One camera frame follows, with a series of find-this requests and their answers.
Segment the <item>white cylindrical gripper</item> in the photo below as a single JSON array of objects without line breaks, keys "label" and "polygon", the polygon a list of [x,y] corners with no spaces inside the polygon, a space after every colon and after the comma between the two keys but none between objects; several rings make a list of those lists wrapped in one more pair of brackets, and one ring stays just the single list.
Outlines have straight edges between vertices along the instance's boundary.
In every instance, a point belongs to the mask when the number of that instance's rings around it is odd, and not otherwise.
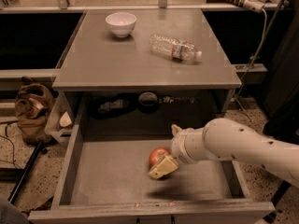
[{"label": "white cylindrical gripper", "polygon": [[176,124],[171,125],[173,138],[171,140],[171,155],[163,156],[149,169],[151,179],[160,179],[177,170],[178,164],[196,164],[205,161],[206,148],[203,142],[203,128],[182,129]]}]

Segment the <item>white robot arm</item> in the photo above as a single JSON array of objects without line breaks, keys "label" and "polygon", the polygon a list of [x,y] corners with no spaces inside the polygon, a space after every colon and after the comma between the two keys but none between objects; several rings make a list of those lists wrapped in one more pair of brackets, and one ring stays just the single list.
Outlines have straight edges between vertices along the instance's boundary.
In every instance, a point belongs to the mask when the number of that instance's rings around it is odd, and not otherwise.
[{"label": "white robot arm", "polygon": [[149,169],[152,179],[175,172],[181,164],[241,161],[299,187],[298,145],[263,136],[230,119],[213,119],[199,129],[172,125],[171,130],[170,153],[162,154]]}]

